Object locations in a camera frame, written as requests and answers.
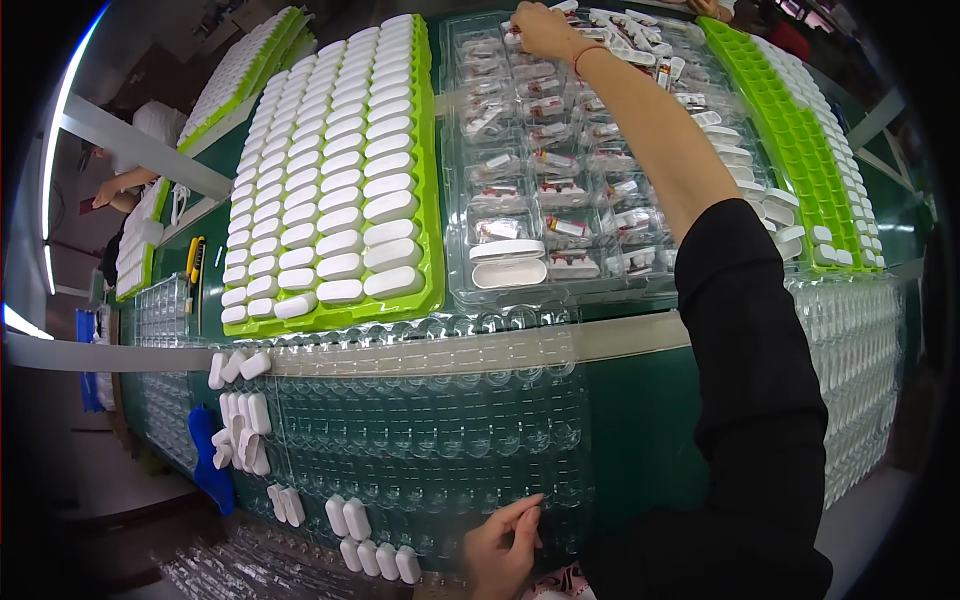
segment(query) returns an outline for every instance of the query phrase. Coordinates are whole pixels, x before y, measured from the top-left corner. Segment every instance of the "person's arm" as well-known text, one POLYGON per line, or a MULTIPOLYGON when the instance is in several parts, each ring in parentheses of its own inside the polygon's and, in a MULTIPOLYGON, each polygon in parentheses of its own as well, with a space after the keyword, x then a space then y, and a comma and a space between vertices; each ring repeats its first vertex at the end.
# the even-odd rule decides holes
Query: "person's arm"
POLYGON ((100 208, 101 206, 112 204, 113 197, 116 196, 120 190, 149 183, 157 177, 158 175, 150 169, 137 167, 126 173, 121 173, 112 180, 106 180, 100 184, 100 190, 97 192, 96 198, 93 199, 93 207, 100 208))
POLYGON ((703 130, 651 78, 581 36, 559 11, 521 2, 513 21, 521 30, 524 50, 570 63, 603 101, 657 189, 678 244, 704 210, 740 197, 703 130))

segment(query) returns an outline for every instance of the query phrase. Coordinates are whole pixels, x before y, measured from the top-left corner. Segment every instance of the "woman's hand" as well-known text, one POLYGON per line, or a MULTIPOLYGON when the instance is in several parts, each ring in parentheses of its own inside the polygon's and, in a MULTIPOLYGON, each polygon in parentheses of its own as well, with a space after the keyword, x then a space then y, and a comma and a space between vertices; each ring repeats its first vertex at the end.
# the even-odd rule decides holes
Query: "woman's hand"
POLYGON ((100 190, 97 192, 97 196, 93 199, 93 207, 100 208, 101 206, 106 206, 110 204, 110 201, 113 200, 113 197, 117 195, 117 192, 120 191, 120 188, 116 186, 114 180, 107 180, 100 184, 100 190))
POLYGON ((687 0, 686 4, 697 14, 714 19, 720 18, 720 3, 718 0, 687 0))
POLYGON ((541 500, 538 493, 497 509, 464 536, 464 553, 476 580, 474 600, 509 600, 530 574, 534 547, 543 546, 537 535, 541 500), (503 537, 510 532, 514 545, 504 548, 503 537))
POLYGON ((600 45, 570 27, 563 12, 551 11, 540 2, 521 2, 510 21, 522 33, 523 50, 541 59, 573 64, 581 50, 600 45))

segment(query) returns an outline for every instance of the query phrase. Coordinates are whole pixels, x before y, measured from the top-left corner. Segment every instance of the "black shirt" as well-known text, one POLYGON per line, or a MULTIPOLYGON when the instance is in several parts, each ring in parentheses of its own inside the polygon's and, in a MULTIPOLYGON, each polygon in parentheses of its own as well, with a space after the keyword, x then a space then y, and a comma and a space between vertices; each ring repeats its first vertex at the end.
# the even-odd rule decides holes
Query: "black shirt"
POLYGON ((694 441, 710 488, 695 511, 654 511, 593 536, 580 565, 599 600, 823 598, 813 548, 827 408, 783 263, 742 200, 697 219, 677 255, 680 316, 700 370, 694 441))

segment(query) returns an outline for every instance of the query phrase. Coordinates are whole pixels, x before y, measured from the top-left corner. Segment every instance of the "blue object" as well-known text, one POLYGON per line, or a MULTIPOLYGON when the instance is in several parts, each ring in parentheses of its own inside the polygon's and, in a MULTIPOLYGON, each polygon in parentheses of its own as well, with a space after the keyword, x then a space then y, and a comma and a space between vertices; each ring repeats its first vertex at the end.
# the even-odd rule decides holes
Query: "blue object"
MULTIPOLYGON (((77 341, 84 344, 93 343, 93 329, 96 321, 93 312, 89 310, 77 309, 77 341)), ((93 372, 84 372, 80 374, 80 395, 84 399, 84 410, 86 412, 102 413, 104 406, 97 397, 97 374, 93 372)))
POLYGON ((221 515, 233 512, 233 482, 227 470, 213 466, 213 455, 217 449, 210 438, 220 427, 220 416, 209 409, 198 406, 190 411, 186 426, 190 430, 193 445, 197 447, 197 466, 193 469, 193 480, 200 488, 210 494, 220 507, 221 515))

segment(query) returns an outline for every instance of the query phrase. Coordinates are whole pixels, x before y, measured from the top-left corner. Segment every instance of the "person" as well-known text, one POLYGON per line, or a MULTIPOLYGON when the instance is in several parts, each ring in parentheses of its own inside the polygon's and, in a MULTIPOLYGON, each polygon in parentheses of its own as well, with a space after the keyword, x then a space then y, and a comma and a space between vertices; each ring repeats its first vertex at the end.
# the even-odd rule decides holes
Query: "person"
POLYGON ((770 235, 670 94, 542 4, 521 2, 512 20, 526 52, 565 61, 592 87, 657 189, 680 244, 679 310, 703 401, 694 442, 710 487, 700 509, 590 533, 578 563, 539 582, 528 577, 542 496, 498 509, 464 539, 474 600, 524 585, 524 600, 822 598, 832 566, 813 542, 827 409, 770 235))
MULTIPOLYGON (((186 115, 156 100, 146 103, 129 118, 125 118, 127 115, 122 109, 112 106, 106 106, 104 109, 171 148, 177 146, 180 132, 186 125, 186 115)), ((131 163, 122 156, 117 156, 106 148, 94 146, 86 140, 83 142, 83 151, 77 163, 77 170, 82 172, 86 169, 92 157, 109 158, 116 175, 113 179, 101 183, 93 199, 94 208, 109 204, 121 212, 130 213, 140 202, 140 192, 144 185, 158 177, 158 174, 150 169, 131 163)))
POLYGON ((722 23, 733 20, 733 5, 736 0, 663 0, 667 4, 686 4, 697 14, 708 16, 722 23))

